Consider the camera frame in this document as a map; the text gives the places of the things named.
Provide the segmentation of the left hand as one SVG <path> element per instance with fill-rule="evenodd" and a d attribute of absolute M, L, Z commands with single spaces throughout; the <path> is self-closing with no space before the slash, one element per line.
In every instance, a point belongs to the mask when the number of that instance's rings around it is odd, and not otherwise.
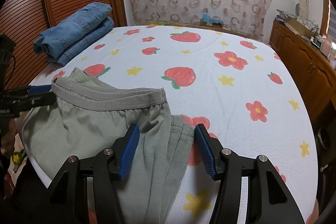
<path fill-rule="evenodd" d="M 1 154 L 9 158 L 14 153 L 15 136 L 18 130 L 15 119 L 9 121 L 9 129 L 1 139 Z"/>

